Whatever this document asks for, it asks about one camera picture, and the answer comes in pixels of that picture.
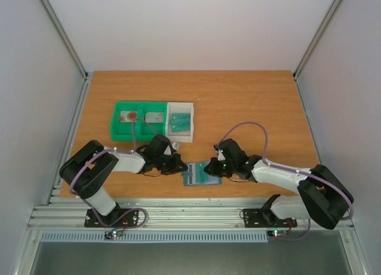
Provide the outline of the teal leather card holder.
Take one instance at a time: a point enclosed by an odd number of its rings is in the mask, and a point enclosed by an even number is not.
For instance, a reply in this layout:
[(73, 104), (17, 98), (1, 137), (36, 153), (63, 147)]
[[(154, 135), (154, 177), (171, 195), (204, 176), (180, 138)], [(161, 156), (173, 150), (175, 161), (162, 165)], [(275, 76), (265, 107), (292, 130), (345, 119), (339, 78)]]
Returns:
[(187, 163), (188, 170), (181, 173), (184, 186), (208, 186), (221, 185), (222, 178), (210, 176), (204, 171), (204, 168), (209, 164), (205, 162)]

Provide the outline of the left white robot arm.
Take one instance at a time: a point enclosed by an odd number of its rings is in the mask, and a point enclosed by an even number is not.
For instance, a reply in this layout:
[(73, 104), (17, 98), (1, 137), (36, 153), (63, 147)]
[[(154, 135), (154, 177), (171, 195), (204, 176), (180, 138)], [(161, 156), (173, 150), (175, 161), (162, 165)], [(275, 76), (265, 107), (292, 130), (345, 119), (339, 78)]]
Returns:
[(150, 143), (123, 151), (108, 148), (97, 140), (88, 142), (59, 170), (59, 176), (69, 185), (69, 192), (89, 206), (91, 220), (103, 227), (137, 227), (140, 209), (122, 209), (103, 185), (113, 172), (128, 172), (146, 176), (153, 169), (161, 176), (188, 170), (177, 152), (179, 144), (157, 134)]

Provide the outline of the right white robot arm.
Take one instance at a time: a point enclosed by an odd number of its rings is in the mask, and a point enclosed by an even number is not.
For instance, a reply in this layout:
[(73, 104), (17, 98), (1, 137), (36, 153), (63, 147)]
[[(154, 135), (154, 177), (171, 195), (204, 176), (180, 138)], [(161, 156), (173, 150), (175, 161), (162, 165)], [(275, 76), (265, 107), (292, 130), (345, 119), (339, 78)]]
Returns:
[(333, 230), (341, 220), (353, 215), (354, 198), (324, 165), (296, 168), (278, 164), (259, 155), (248, 156), (233, 139), (214, 147), (217, 156), (204, 168), (210, 176), (275, 185), (295, 196), (274, 196), (263, 206), (263, 220), (276, 225), (286, 218), (310, 218), (319, 226)]

